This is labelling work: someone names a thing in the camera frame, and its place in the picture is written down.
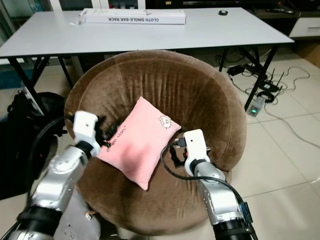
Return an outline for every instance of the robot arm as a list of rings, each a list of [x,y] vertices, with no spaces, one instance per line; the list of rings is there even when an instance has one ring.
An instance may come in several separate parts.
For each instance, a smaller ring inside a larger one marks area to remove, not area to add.
[[[88,159],[97,156],[101,150],[101,138],[96,137],[97,122],[98,117],[92,113],[75,113],[73,132],[76,145],[69,146],[62,155],[56,155],[50,161],[30,206],[19,215],[20,225],[9,240],[53,239],[75,183],[82,176]]]
[[[211,164],[207,147],[200,129],[184,135],[188,158],[184,167],[187,173],[198,179],[198,190],[203,197],[209,220],[217,240],[251,240],[256,238],[251,225],[252,218],[247,203],[238,202],[234,191],[209,177],[225,181],[224,173]]]

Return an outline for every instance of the white table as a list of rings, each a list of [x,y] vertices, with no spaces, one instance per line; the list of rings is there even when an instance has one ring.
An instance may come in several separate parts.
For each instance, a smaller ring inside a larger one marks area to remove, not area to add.
[[[220,10],[228,11],[222,16]],[[67,73],[62,56],[82,54],[115,54],[136,50],[181,50],[192,48],[274,46],[266,64],[262,66],[248,52],[245,53],[261,68],[250,95],[248,108],[258,83],[262,81],[266,70],[278,49],[278,45],[294,41],[272,28],[246,10],[231,8],[184,9],[185,25],[154,24],[103,24],[85,23],[73,25],[79,11],[37,12],[13,36],[0,47],[0,58],[6,58],[18,72],[21,80],[32,95],[33,84],[27,78],[17,62],[21,57],[45,57],[37,63],[34,82],[39,78],[50,57],[58,56],[63,70]]]

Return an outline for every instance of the remote control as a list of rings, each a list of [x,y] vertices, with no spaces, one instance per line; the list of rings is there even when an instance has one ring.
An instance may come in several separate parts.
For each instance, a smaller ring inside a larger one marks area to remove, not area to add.
[[[295,14],[295,11],[289,10],[289,9],[284,9],[284,8],[271,8],[271,9],[266,9],[266,12],[270,13],[284,13],[284,14]]]

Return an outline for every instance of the chair backrest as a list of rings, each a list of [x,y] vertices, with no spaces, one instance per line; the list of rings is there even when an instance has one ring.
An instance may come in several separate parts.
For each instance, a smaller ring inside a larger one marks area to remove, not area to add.
[[[133,51],[91,68],[76,83],[65,113],[84,110],[106,116],[107,129],[124,120],[143,96],[182,126],[202,129],[211,159],[229,171],[246,142],[246,115],[230,80],[191,56],[164,50]],[[72,135],[72,126],[67,122]]]

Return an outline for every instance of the brown armchair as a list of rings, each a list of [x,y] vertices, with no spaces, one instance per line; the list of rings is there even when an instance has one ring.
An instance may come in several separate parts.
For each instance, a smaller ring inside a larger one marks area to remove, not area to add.
[[[246,115],[231,81],[191,56],[164,50],[116,55],[91,68],[77,82],[65,113],[84,110],[106,116],[106,130],[124,120],[143,96],[182,126],[202,129],[210,159],[231,180],[246,142]],[[66,123],[72,135],[72,125]],[[167,153],[165,161],[180,175]],[[111,165],[92,158],[78,189],[87,203],[116,226],[144,235],[173,234],[208,216],[194,181],[170,175],[159,163],[147,191]]]

